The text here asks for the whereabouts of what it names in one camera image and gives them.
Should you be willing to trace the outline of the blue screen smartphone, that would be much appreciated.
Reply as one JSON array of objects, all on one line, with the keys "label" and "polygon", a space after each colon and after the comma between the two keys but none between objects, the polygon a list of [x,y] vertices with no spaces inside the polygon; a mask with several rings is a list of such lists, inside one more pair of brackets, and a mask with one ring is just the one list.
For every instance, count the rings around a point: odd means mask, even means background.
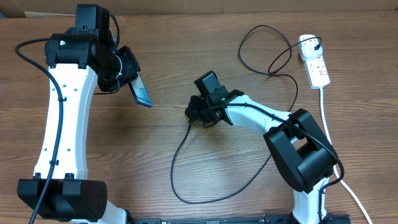
[{"label": "blue screen smartphone", "polygon": [[140,75],[129,83],[129,88],[137,104],[148,108],[153,106]]}]

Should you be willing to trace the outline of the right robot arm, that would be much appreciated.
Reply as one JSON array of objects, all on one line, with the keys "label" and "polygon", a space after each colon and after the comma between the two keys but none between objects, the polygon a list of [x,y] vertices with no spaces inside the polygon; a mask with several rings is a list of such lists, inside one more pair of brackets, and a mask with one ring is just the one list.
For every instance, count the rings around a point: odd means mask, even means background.
[{"label": "right robot arm", "polygon": [[277,111],[256,103],[239,90],[228,91],[209,71],[194,84],[200,95],[190,98],[185,114],[189,122],[205,128],[220,121],[240,126],[262,136],[276,167],[294,190],[294,208],[282,216],[288,223],[346,223],[325,209],[325,190],[341,181],[331,181],[338,155],[313,116],[304,109]]}]

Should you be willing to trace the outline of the white power strip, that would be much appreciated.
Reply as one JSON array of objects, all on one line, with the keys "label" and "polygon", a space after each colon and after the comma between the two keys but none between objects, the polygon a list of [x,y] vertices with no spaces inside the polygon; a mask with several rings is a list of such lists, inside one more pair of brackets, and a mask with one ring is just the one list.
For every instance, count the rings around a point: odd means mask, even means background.
[{"label": "white power strip", "polygon": [[305,60],[303,63],[311,89],[321,89],[330,84],[330,77],[322,56]]}]

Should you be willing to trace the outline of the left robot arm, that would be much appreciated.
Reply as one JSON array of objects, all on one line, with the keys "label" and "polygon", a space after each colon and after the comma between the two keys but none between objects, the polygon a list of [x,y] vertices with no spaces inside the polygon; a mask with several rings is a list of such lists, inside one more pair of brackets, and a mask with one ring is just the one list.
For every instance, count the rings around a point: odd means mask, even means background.
[{"label": "left robot arm", "polygon": [[18,181],[18,197],[32,218],[69,223],[132,223],[131,214],[113,205],[103,181],[90,180],[86,135],[95,89],[101,95],[128,86],[135,101],[151,107],[140,66],[120,35],[115,16],[96,4],[79,4],[75,25],[44,39],[42,71],[50,80],[45,136],[31,179]]}]

